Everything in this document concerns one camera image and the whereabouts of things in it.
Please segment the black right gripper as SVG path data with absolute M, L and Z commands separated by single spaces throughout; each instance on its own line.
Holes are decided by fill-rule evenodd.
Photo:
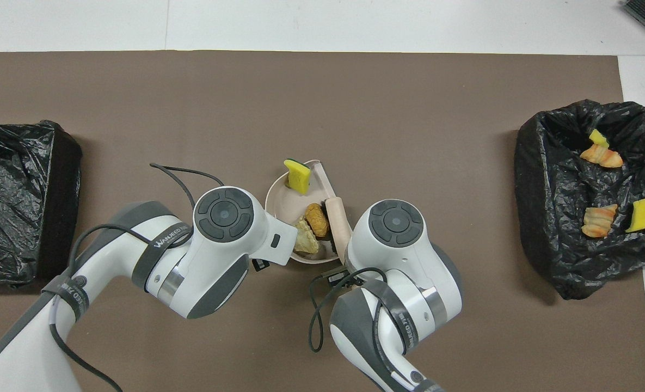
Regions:
M 359 278 L 358 275 L 358 271 L 350 271 L 346 266 L 338 266 L 337 268 L 333 268 L 333 270 L 328 271 L 328 285 L 337 286 L 345 278 L 350 277 L 343 286 L 360 286 L 364 283 L 364 280 Z

